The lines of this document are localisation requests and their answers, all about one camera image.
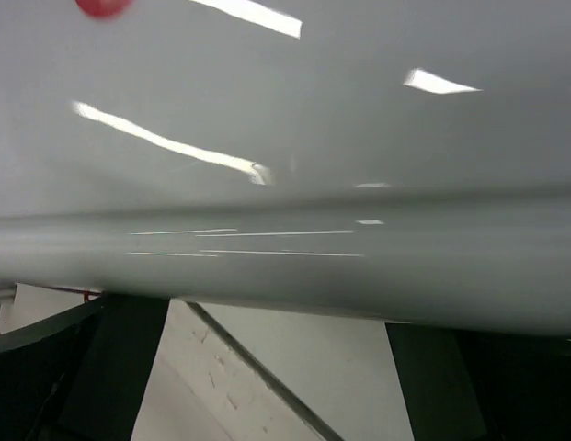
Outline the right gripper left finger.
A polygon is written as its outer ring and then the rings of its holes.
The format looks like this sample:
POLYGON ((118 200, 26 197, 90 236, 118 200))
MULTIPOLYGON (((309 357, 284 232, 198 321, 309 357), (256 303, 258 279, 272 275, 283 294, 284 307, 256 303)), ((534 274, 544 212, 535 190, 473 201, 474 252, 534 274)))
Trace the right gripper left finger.
POLYGON ((106 295, 0 334, 0 440, 129 440, 168 300, 106 295))

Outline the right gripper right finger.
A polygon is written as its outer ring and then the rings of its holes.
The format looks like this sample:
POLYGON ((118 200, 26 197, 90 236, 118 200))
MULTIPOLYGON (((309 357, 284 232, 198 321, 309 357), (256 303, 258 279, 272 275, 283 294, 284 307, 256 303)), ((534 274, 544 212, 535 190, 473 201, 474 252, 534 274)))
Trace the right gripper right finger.
POLYGON ((571 440, 571 340, 386 331, 416 440, 571 440))

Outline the small black kids suitcase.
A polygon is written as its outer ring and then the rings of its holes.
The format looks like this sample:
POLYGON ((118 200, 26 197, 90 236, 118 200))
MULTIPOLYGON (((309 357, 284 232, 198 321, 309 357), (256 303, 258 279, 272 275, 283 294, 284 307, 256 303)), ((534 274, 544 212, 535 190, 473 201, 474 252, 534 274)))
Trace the small black kids suitcase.
POLYGON ((0 1, 0 278, 571 339, 571 1, 0 1))

